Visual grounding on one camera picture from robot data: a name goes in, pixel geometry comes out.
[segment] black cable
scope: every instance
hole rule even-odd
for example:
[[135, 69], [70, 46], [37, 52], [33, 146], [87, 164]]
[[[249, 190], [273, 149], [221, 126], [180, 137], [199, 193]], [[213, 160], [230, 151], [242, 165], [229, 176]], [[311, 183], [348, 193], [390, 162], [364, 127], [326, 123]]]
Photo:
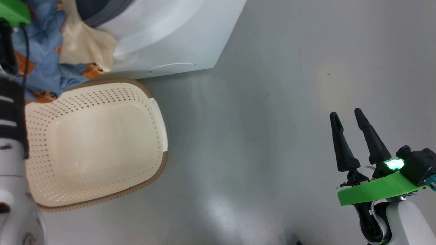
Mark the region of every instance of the black cable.
[[23, 83], [21, 84], [21, 87], [23, 89], [23, 98], [25, 98], [25, 92], [26, 92], [26, 80], [27, 80], [27, 74], [29, 72], [29, 37], [27, 36], [25, 24], [21, 23], [20, 28], [22, 29], [24, 33], [24, 39], [26, 42], [26, 63], [24, 64], [24, 74], [23, 74]]
[[23, 73], [23, 82], [21, 84], [21, 89], [22, 89], [22, 95], [23, 95], [23, 99], [21, 101], [22, 103], [22, 123], [23, 123], [23, 147], [24, 147], [24, 158], [27, 159], [29, 158], [29, 141], [27, 139], [27, 127], [26, 127], [26, 115], [24, 113], [24, 106], [26, 104], [25, 99], [26, 99], [26, 81], [27, 81], [27, 74], [29, 73], [29, 53], [30, 53], [30, 45], [29, 45], [29, 36], [27, 35], [27, 31], [25, 28], [25, 24], [21, 23], [20, 24], [20, 28], [22, 29], [23, 33], [24, 33], [24, 40], [26, 42], [26, 63], [24, 64], [24, 73]]

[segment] gray floor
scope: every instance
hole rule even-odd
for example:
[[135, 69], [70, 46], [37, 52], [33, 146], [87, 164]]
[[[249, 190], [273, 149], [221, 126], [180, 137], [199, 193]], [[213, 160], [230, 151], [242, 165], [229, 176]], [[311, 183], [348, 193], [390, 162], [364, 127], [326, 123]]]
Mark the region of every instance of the gray floor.
[[[163, 175], [109, 203], [46, 214], [49, 245], [365, 244], [336, 197], [346, 174], [329, 113], [363, 166], [355, 107], [392, 154], [436, 150], [435, 12], [433, 0], [248, 0], [214, 69], [143, 81], [167, 125]], [[436, 195], [410, 200], [436, 231]]]

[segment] laundry basket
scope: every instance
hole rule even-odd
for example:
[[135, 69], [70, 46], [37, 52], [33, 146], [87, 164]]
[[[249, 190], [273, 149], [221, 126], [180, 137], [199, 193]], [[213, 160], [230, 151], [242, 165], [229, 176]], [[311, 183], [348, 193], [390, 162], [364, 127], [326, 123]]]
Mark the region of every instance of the laundry basket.
[[155, 181], [167, 161], [159, 106], [139, 82], [88, 82], [25, 108], [27, 179], [44, 211], [109, 201]]

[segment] cloth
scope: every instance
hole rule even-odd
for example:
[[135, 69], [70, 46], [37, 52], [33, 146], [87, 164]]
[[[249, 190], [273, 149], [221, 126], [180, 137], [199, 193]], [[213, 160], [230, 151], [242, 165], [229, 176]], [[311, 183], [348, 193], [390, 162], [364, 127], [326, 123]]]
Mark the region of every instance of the cloth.
[[104, 72], [113, 68], [113, 50], [118, 42], [109, 33], [87, 26], [77, 11], [75, 0], [62, 0], [67, 20], [62, 27], [59, 63], [96, 63]]
[[[26, 0], [32, 22], [27, 25], [29, 37], [29, 69], [26, 84], [26, 98], [35, 100], [35, 92], [47, 91], [58, 98], [70, 87], [88, 81], [82, 76], [89, 64], [59, 64], [62, 46], [61, 27], [65, 22], [65, 12], [58, 10], [57, 0]], [[19, 28], [13, 36], [14, 49], [20, 65], [17, 82], [22, 83], [24, 73], [26, 43], [23, 31]]]

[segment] washing machine door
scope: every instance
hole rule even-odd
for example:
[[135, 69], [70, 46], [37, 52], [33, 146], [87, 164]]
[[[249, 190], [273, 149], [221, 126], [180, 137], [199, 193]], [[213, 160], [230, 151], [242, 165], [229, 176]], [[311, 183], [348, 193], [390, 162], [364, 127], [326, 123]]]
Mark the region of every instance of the washing machine door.
[[134, 0], [76, 0], [83, 22], [98, 27], [122, 13]]

